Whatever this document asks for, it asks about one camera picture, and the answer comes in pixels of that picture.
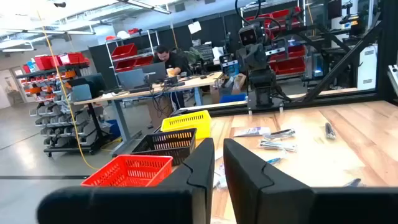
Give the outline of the red plastic basket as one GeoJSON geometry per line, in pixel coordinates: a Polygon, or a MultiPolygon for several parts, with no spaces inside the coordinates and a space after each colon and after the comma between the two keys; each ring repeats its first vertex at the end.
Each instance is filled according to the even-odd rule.
{"type": "Polygon", "coordinates": [[[171,156],[120,155],[85,179],[85,187],[152,187],[172,173],[171,156]]]}

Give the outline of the yellow plastic basket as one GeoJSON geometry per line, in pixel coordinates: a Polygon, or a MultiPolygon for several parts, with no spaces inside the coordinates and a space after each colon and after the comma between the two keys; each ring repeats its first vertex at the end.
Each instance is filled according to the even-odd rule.
{"type": "Polygon", "coordinates": [[[211,136],[211,116],[208,110],[166,118],[162,121],[162,132],[196,128],[196,138],[205,139],[211,136]]]}

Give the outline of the dark razor packet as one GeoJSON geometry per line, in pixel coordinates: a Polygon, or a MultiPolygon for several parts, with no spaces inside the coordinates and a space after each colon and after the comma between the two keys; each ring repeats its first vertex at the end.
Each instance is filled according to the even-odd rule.
{"type": "Polygon", "coordinates": [[[336,134],[330,123],[325,123],[325,135],[327,139],[334,140],[336,138],[336,134]]]}

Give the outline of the clear white packet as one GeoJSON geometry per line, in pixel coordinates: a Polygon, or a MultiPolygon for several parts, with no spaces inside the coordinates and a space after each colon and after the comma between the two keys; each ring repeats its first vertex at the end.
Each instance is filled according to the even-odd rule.
{"type": "Polygon", "coordinates": [[[215,158],[213,188],[214,189],[226,189],[227,188],[223,156],[218,156],[215,158]]]}

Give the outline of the shelf rack with small bins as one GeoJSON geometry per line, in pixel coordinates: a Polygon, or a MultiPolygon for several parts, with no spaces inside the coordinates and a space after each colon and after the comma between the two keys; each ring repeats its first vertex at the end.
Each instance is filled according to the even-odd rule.
{"type": "Polygon", "coordinates": [[[44,153],[84,152],[94,154],[111,139],[109,127],[101,123],[103,107],[91,103],[74,105],[68,81],[83,77],[90,61],[82,53],[43,55],[23,66],[16,78],[37,107],[30,110],[44,137],[44,153]]]}

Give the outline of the grey laptop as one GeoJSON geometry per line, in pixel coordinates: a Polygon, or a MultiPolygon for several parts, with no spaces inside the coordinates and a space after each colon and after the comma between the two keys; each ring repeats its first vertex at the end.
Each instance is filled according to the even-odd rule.
{"type": "Polygon", "coordinates": [[[135,69],[116,74],[123,90],[138,90],[148,88],[147,75],[142,69],[135,69]]]}
{"type": "Polygon", "coordinates": [[[149,83],[162,83],[167,78],[167,71],[164,62],[153,63],[141,67],[148,75],[149,83]]]}

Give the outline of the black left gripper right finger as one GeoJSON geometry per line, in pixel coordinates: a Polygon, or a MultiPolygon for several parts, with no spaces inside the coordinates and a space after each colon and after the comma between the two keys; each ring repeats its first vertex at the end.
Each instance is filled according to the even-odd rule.
{"type": "Polygon", "coordinates": [[[398,224],[398,187],[309,187],[233,139],[223,159],[237,224],[398,224]]]}

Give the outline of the white toothpaste tube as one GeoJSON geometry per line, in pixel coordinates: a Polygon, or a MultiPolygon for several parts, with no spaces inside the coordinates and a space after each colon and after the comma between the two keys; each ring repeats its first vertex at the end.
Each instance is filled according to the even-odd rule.
{"type": "Polygon", "coordinates": [[[234,137],[245,137],[245,136],[264,136],[271,133],[271,129],[268,127],[253,127],[247,129],[236,130],[233,134],[234,137]]]}

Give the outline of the blue plastic bin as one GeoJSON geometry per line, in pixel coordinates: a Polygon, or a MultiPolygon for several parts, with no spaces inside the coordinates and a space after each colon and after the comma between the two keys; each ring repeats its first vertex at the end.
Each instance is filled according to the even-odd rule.
{"type": "Polygon", "coordinates": [[[246,100],[246,94],[240,93],[235,95],[223,95],[220,98],[219,103],[230,103],[230,102],[245,101],[245,100],[246,100]]]}

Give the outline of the wooden desk with grey legs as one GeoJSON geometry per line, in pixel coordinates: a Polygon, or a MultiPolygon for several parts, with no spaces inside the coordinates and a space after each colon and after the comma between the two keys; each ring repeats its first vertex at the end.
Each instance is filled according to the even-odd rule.
{"type": "Polygon", "coordinates": [[[201,79],[199,77],[190,78],[187,80],[186,78],[181,79],[184,82],[184,85],[166,87],[163,88],[160,84],[155,84],[152,90],[141,91],[136,93],[130,93],[129,91],[122,91],[118,94],[109,93],[91,100],[85,101],[75,101],[74,105],[87,105],[89,103],[102,103],[102,102],[110,102],[113,106],[113,111],[116,114],[116,121],[121,133],[122,141],[110,152],[112,156],[116,156],[122,154],[134,141],[137,141],[142,136],[142,131],[139,130],[135,134],[131,135],[127,122],[125,120],[121,102],[124,99],[128,100],[142,100],[142,99],[152,99],[153,96],[160,96],[162,93],[171,93],[175,91],[183,91],[194,89],[195,93],[195,102],[197,106],[201,106],[203,104],[203,98],[201,95],[200,87],[202,86],[213,86],[215,81],[222,76],[221,72],[214,72],[206,76],[206,78],[201,79]]]}

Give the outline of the black plastic basket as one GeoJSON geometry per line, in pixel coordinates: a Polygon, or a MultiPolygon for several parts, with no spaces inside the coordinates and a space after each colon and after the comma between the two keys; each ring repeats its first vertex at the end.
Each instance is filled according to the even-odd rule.
{"type": "Polygon", "coordinates": [[[172,166],[179,166],[194,150],[196,128],[146,135],[132,150],[132,155],[171,156],[172,166]]]}

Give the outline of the black monitor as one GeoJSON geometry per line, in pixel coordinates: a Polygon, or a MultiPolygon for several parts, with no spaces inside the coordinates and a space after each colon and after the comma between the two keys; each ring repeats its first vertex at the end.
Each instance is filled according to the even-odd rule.
{"type": "Polygon", "coordinates": [[[68,81],[72,87],[72,101],[86,101],[97,98],[106,90],[105,80],[102,74],[86,75],[68,81]]]}

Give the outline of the white cabinet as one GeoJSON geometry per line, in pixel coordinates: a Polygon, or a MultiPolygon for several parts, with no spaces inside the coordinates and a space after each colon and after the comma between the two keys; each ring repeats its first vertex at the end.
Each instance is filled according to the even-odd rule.
{"type": "Polygon", "coordinates": [[[365,47],[359,56],[358,90],[370,90],[376,87],[377,44],[365,47]]]}

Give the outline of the clear razor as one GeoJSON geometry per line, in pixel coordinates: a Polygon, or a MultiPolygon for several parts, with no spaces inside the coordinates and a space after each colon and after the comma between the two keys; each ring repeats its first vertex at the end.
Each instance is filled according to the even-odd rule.
{"type": "Polygon", "coordinates": [[[264,139],[271,141],[275,139],[291,138],[295,135],[294,129],[285,129],[264,135],[264,139]]]}
{"type": "Polygon", "coordinates": [[[275,150],[282,150],[288,152],[297,151],[297,146],[289,142],[274,142],[274,141],[261,140],[259,146],[264,147],[266,149],[275,149],[275,150]]]}

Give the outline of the cardboard box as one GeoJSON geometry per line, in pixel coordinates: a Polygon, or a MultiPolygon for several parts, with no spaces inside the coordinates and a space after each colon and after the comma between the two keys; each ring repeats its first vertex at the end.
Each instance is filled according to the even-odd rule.
{"type": "Polygon", "coordinates": [[[244,74],[239,73],[239,74],[235,75],[234,80],[233,80],[233,87],[231,90],[231,94],[232,95],[240,94],[245,81],[246,81],[246,76],[244,74]]]}

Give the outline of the person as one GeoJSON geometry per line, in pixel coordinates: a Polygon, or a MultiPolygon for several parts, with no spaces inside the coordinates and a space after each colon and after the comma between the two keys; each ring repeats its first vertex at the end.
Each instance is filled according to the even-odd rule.
{"type": "Polygon", "coordinates": [[[165,63],[166,68],[172,68],[174,70],[174,75],[181,75],[182,73],[186,73],[187,77],[192,75],[188,60],[183,55],[171,52],[163,45],[158,45],[156,47],[155,55],[152,59],[152,63],[160,62],[165,63]]]}

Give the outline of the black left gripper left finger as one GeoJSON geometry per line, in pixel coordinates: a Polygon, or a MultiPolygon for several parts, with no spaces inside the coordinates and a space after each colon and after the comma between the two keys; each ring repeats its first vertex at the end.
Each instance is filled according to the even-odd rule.
{"type": "Polygon", "coordinates": [[[64,187],[39,203],[39,224],[210,224],[214,142],[204,139],[155,187],[64,187]]]}

